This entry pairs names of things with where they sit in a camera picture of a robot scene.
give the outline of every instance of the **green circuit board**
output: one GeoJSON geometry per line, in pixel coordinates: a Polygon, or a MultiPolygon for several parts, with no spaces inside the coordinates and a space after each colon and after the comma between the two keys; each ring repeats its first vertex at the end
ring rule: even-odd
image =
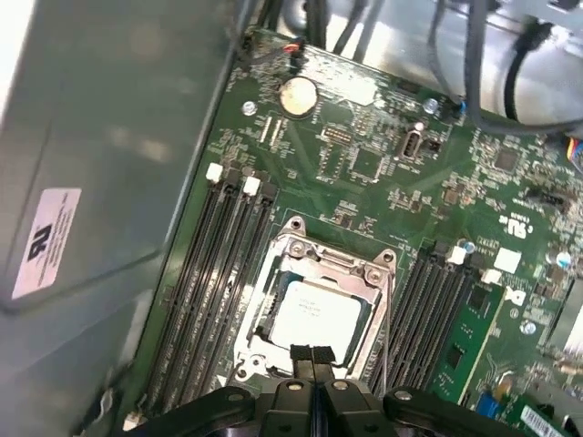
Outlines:
{"type": "MultiPolygon", "coordinates": [[[[251,42],[255,56],[290,43],[263,30],[254,31],[251,42]]],[[[471,243],[485,269],[502,273],[498,284],[488,287],[487,312],[464,306],[455,321],[447,348],[455,345],[463,358],[457,357],[454,369],[451,357],[442,355],[431,385],[442,398],[471,407],[485,385],[495,386],[508,372],[519,381],[536,374],[561,387],[582,385],[581,376],[561,372],[541,352],[583,259],[583,202],[569,194],[583,192],[583,182],[564,155],[545,147],[541,137],[490,136],[463,115],[447,117],[444,96],[401,78],[309,46],[304,59],[301,76],[317,86],[318,103],[302,119],[286,117],[281,110],[279,90],[291,77],[285,51],[269,62],[233,69],[127,383],[121,416],[135,410],[145,391],[169,311],[165,302],[200,220],[210,163],[228,167],[236,162],[243,174],[260,174],[279,190],[259,252],[287,220],[301,216],[311,237],[364,259],[393,249],[395,297],[426,241],[471,243]],[[438,103],[433,114],[424,110],[430,98],[438,103]],[[424,142],[413,157],[405,157],[405,136],[416,123],[423,123],[424,142]],[[529,200],[529,188],[562,193],[568,210],[529,200]],[[548,263],[553,248],[570,254],[570,266],[548,263]]],[[[242,299],[238,314],[244,311],[242,299]]],[[[208,370],[217,375],[213,387],[232,372],[235,333],[236,327],[217,368],[208,370]]]]}

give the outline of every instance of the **sticker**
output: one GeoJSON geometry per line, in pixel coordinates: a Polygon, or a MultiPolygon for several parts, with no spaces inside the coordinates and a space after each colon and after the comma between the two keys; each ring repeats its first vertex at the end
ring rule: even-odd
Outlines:
{"type": "Polygon", "coordinates": [[[538,437],[563,437],[560,432],[555,430],[550,423],[529,406],[525,406],[520,414],[520,420],[535,432],[538,437]]]}
{"type": "Polygon", "coordinates": [[[48,188],[36,207],[12,299],[53,285],[63,258],[81,188],[48,188]]]}

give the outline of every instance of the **cable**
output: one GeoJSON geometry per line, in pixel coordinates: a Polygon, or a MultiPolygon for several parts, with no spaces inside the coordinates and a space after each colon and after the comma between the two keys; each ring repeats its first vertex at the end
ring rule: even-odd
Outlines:
{"type": "Polygon", "coordinates": [[[332,52],[336,55],[341,55],[346,48],[350,37],[354,33],[356,25],[358,25],[358,23],[361,21],[361,18],[363,17],[364,9],[366,9],[366,3],[367,0],[354,0],[353,10],[350,11],[348,21],[346,22],[346,27],[338,37],[338,41],[336,41],[336,45],[332,50],[332,52]]]}
{"type": "Polygon", "coordinates": [[[256,25],[258,27],[265,27],[267,24],[267,20],[270,18],[272,3],[272,0],[263,0],[263,5],[261,6],[261,10],[259,11],[259,15],[257,17],[256,25]]]}
{"type": "Polygon", "coordinates": [[[384,0],[373,0],[371,3],[371,8],[368,12],[368,16],[363,23],[363,31],[361,32],[361,37],[358,40],[356,49],[354,50],[353,61],[362,63],[364,61],[364,55],[366,55],[366,49],[371,43],[371,38],[373,37],[374,27],[378,19],[381,9],[383,8],[384,0]]]}
{"type": "Polygon", "coordinates": [[[530,52],[538,50],[550,37],[553,25],[550,23],[541,24],[538,21],[528,25],[525,32],[518,37],[514,43],[515,55],[508,68],[506,82],[504,84],[504,110],[506,117],[518,121],[516,90],[517,78],[520,68],[525,62],[530,52]]]}
{"type": "Polygon", "coordinates": [[[326,33],[328,31],[328,2],[317,0],[318,2],[318,32],[320,37],[320,48],[326,49],[326,33]]]}
{"type": "Polygon", "coordinates": [[[525,62],[528,52],[526,50],[517,51],[512,59],[512,64],[508,68],[508,74],[506,75],[506,82],[504,83],[504,112],[506,113],[506,118],[518,121],[517,113],[517,102],[516,89],[517,89],[517,79],[520,67],[525,62]]]}
{"type": "Polygon", "coordinates": [[[439,55],[437,54],[437,29],[444,21],[445,8],[445,0],[437,0],[434,17],[431,20],[431,26],[429,27],[429,36],[427,37],[427,61],[429,62],[431,72],[434,74],[434,77],[442,90],[456,105],[461,105],[462,98],[449,86],[449,83],[445,78],[444,70],[439,62],[439,55]]]}
{"type": "Polygon", "coordinates": [[[277,29],[277,23],[280,20],[281,7],[283,6],[283,0],[266,0],[271,3],[271,10],[267,22],[267,28],[270,30],[277,29]]]}
{"type": "Polygon", "coordinates": [[[313,46],[326,49],[326,0],[306,1],[306,38],[313,46]]]}
{"type": "Polygon", "coordinates": [[[313,46],[319,46],[318,35],[318,0],[306,0],[306,39],[313,46]]]}
{"type": "Polygon", "coordinates": [[[482,117],[480,106],[480,89],[482,79],[482,62],[484,43],[486,41],[487,3],[473,0],[470,3],[467,19],[464,80],[467,93],[467,114],[476,127],[490,134],[502,135],[536,135],[568,132],[583,124],[583,119],[563,123],[528,126],[512,121],[495,121],[482,117]]]}

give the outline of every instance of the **integrated circuit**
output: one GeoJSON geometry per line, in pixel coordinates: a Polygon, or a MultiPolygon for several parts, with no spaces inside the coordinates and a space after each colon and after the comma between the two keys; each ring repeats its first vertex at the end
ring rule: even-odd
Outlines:
{"type": "Polygon", "coordinates": [[[453,188],[448,188],[444,193],[444,202],[449,205],[455,205],[459,199],[459,193],[453,188]]]}
{"type": "Polygon", "coordinates": [[[237,381],[292,375],[292,345],[331,346],[339,378],[359,378],[394,287],[395,253],[365,260],[306,235],[292,217],[271,242],[233,357],[237,381]]]}
{"type": "Polygon", "coordinates": [[[452,369],[457,369],[459,365],[459,361],[462,360],[464,353],[455,345],[453,345],[449,351],[447,352],[447,356],[445,357],[445,361],[452,369]]]}
{"type": "Polygon", "coordinates": [[[494,168],[512,173],[517,167],[520,154],[511,148],[501,148],[494,161],[494,168]]]}
{"type": "Polygon", "coordinates": [[[358,176],[376,181],[380,173],[381,160],[381,157],[376,153],[365,148],[360,148],[353,158],[351,171],[358,176]]]}
{"type": "Polygon", "coordinates": [[[478,312],[483,312],[485,310],[485,306],[488,302],[488,291],[484,290],[480,287],[476,287],[472,290],[469,299],[467,300],[467,304],[478,312]]]}

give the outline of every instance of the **ram slot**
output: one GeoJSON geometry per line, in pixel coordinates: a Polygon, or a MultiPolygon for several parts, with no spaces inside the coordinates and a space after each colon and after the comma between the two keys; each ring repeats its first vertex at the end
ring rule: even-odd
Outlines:
{"type": "Polygon", "coordinates": [[[219,364],[220,358],[222,357],[222,352],[227,346],[228,333],[239,308],[241,294],[249,280],[251,267],[253,265],[253,261],[255,258],[257,258],[257,254],[259,253],[263,237],[266,235],[267,225],[269,224],[271,214],[271,206],[275,200],[276,195],[277,190],[274,186],[264,185],[261,199],[261,209],[256,222],[257,224],[255,231],[253,232],[251,241],[247,245],[247,249],[244,251],[241,257],[242,263],[237,270],[235,279],[233,280],[232,284],[230,284],[230,292],[225,303],[225,311],[221,318],[219,333],[216,337],[216,341],[212,342],[212,347],[209,352],[210,363],[205,368],[205,373],[203,375],[201,384],[199,384],[197,389],[190,395],[191,399],[196,399],[199,396],[206,394],[210,390],[210,386],[215,376],[214,371],[219,364]]]}
{"type": "Polygon", "coordinates": [[[184,308],[185,302],[189,301],[189,292],[186,284],[188,283],[191,272],[199,257],[204,237],[209,233],[209,228],[216,212],[217,203],[219,202],[221,188],[222,183],[213,183],[209,186],[200,212],[199,223],[194,232],[194,236],[190,241],[183,268],[180,271],[176,286],[172,289],[172,295],[168,302],[168,312],[157,347],[156,359],[148,376],[146,393],[149,410],[154,408],[159,402],[159,395],[162,392],[169,366],[169,356],[173,352],[174,343],[179,333],[178,325],[180,313],[184,308]]]}
{"type": "Polygon", "coordinates": [[[443,335],[445,332],[449,333],[446,325],[453,322],[448,318],[457,317],[457,310],[462,303],[460,283],[463,276],[447,269],[448,267],[443,269],[445,281],[441,289],[436,291],[435,298],[431,301],[432,310],[429,317],[424,320],[424,335],[420,337],[412,353],[411,365],[414,371],[407,381],[416,388],[423,387],[427,373],[437,364],[437,361],[434,361],[434,355],[427,351],[429,349],[441,350],[445,342],[443,335]]]}
{"type": "MultiPolygon", "coordinates": [[[[472,268],[446,264],[443,251],[420,250],[391,323],[386,387],[426,387],[475,280],[472,268]]],[[[377,395],[384,386],[384,354],[381,349],[369,380],[377,395]]]]}
{"type": "Polygon", "coordinates": [[[178,346],[174,350],[174,355],[170,359],[171,368],[168,382],[164,390],[163,412],[168,412],[176,406],[179,399],[180,383],[184,379],[187,370],[185,363],[190,362],[191,353],[194,348],[193,332],[197,325],[199,315],[203,311],[205,298],[207,298],[207,287],[209,285],[212,272],[217,261],[217,257],[222,247],[225,234],[230,229],[233,212],[238,205],[239,187],[237,181],[239,172],[232,170],[227,176],[225,188],[223,189],[224,199],[220,209],[217,226],[209,238],[207,251],[199,257],[197,268],[193,270],[189,281],[189,290],[192,298],[189,300],[185,310],[185,322],[180,327],[178,346]]]}
{"type": "MultiPolygon", "coordinates": [[[[417,260],[414,265],[410,268],[409,278],[405,283],[404,290],[401,292],[401,299],[397,301],[396,307],[392,314],[391,319],[391,337],[388,339],[388,350],[389,356],[387,362],[391,363],[391,360],[396,354],[395,349],[398,348],[399,338],[405,334],[403,331],[404,320],[411,318],[411,313],[414,311],[421,299],[423,287],[420,285],[424,281],[426,270],[431,266],[428,266],[425,260],[426,255],[423,252],[419,252],[417,260]]],[[[381,390],[383,389],[383,365],[384,356],[387,353],[385,347],[383,346],[378,353],[377,361],[374,365],[373,372],[369,380],[369,386],[374,394],[377,396],[382,395],[381,390]]]]}
{"type": "Polygon", "coordinates": [[[429,343],[431,349],[426,355],[426,360],[424,360],[424,371],[421,374],[421,378],[417,383],[417,386],[425,390],[431,380],[433,379],[433,374],[435,371],[435,365],[440,361],[440,356],[444,353],[443,346],[449,334],[454,326],[455,320],[462,309],[463,302],[467,300],[467,297],[472,293],[472,290],[476,284],[475,278],[472,277],[472,271],[468,270],[461,278],[461,283],[459,288],[455,289],[455,295],[451,296],[451,299],[445,304],[444,310],[440,313],[440,319],[435,323],[437,330],[437,335],[435,341],[429,343]]]}
{"type": "Polygon", "coordinates": [[[435,298],[449,279],[447,272],[443,272],[437,265],[430,265],[428,273],[420,287],[422,298],[412,306],[411,317],[405,319],[402,326],[395,328],[402,335],[393,349],[389,349],[388,387],[405,385],[404,381],[410,381],[409,377],[415,374],[413,356],[420,340],[424,338],[425,324],[435,310],[435,298]]]}
{"type": "Polygon", "coordinates": [[[180,384],[180,404],[191,400],[192,392],[199,377],[199,367],[206,365],[204,352],[207,349],[209,341],[213,340],[213,328],[215,328],[219,321],[221,310],[220,304],[225,297],[224,292],[227,288],[229,277],[233,271],[241,243],[243,242],[245,230],[251,218],[251,213],[253,212],[254,200],[255,198],[246,197],[246,204],[243,207],[243,211],[237,217],[236,222],[233,224],[234,226],[231,227],[231,229],[234,229],[232,232],[232,238],[231,236],[225,238],[225,240],[229,242],[229,244],[226,245],[227,256],[222,261],[222,265],[216,268],[218,276],[215,280],[214,286],[209,290],[209,305],[205,310],[205,314],[201,314],[201,320],[198,324],[199,329],[196,334],[193,335],[193,343],[195,346],[192,358],[186,366],[188,369],[188,373],[185,377],[186,383],[180,384]]]}

